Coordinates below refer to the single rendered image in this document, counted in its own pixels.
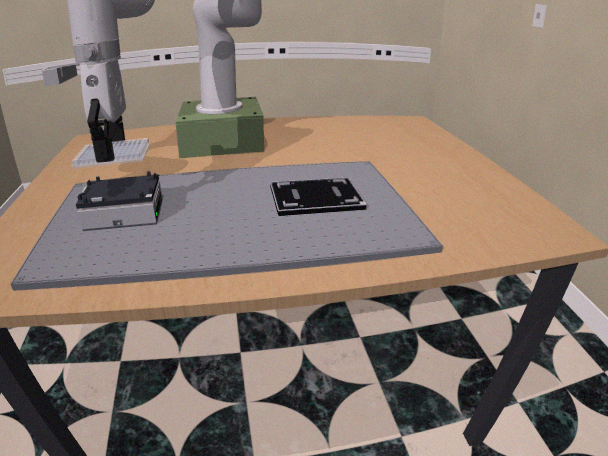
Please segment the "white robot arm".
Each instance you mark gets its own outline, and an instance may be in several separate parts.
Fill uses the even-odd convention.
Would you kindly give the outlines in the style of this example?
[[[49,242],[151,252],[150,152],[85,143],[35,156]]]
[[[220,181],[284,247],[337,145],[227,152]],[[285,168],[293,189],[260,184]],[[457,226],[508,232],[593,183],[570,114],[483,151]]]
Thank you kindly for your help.
[[[141,16],[154,2],[67,0],[75,60],[43,70],[45,86],[58,85],[77,76],[76,65],[81,62],[120,56],[117,19]],[[197,112],[224,114],[242,108],[242,103],[236,101],[235,43],[226,28],[255,26],[261,14],[261,0],[194,1],[202,103],[196,106]]]

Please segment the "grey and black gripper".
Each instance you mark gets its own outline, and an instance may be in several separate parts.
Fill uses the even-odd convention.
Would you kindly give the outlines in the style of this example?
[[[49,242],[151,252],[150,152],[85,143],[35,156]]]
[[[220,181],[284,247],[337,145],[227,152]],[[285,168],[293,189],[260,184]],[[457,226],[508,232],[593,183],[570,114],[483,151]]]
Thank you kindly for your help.
[[[113,161],[112,142],[125,140],[122,114],[126,102],[119,59],[121,55],[76,65],[80,66],[84,109],[98,163]]]

